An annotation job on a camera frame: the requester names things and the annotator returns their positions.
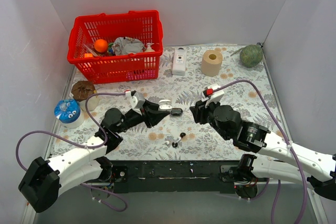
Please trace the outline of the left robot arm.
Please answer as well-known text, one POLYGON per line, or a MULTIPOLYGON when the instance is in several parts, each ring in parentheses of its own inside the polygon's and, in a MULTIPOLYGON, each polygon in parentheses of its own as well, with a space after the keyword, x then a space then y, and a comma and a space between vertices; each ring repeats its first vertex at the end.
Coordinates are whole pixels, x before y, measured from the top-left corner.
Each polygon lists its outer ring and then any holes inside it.
POLYGON ((109 109, 99 131, 83 147, 48 160, 42 157, 33 160, 18 186, 19 191, 32 208, 41 213, 73 187, 90 180, 109 181, 115 172, 106 155, 122 142, 119 134, 141 123, 151 128, 169 114, 169 110, 161 110, 158 104, 148 100, 140 101, 126 114, 117 108, 109 109))

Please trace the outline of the white earbud charging case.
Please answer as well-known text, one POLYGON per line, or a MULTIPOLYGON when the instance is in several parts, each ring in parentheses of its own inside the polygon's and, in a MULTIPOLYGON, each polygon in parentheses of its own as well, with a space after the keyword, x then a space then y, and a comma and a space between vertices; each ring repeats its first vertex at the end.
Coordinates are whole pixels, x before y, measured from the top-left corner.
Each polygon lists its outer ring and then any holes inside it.
POLYGON ((159 101, 159 111, 171 111, 172 101, 168 99, 163 99, 159 101))

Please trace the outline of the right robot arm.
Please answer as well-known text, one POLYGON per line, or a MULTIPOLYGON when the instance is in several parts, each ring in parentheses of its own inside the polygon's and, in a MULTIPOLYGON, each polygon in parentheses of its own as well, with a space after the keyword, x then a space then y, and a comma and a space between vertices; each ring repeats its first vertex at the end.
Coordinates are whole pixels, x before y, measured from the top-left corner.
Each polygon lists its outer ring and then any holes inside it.
POLYGON ((243 120, 229 105, 198 101, 190 111, 195 123, 209 124, 224 140, 245 151, 239 164, 224 172, 227 181, 273 178, 299 184, 335 200, 335 156, 312 151, 259 124, 243 120))

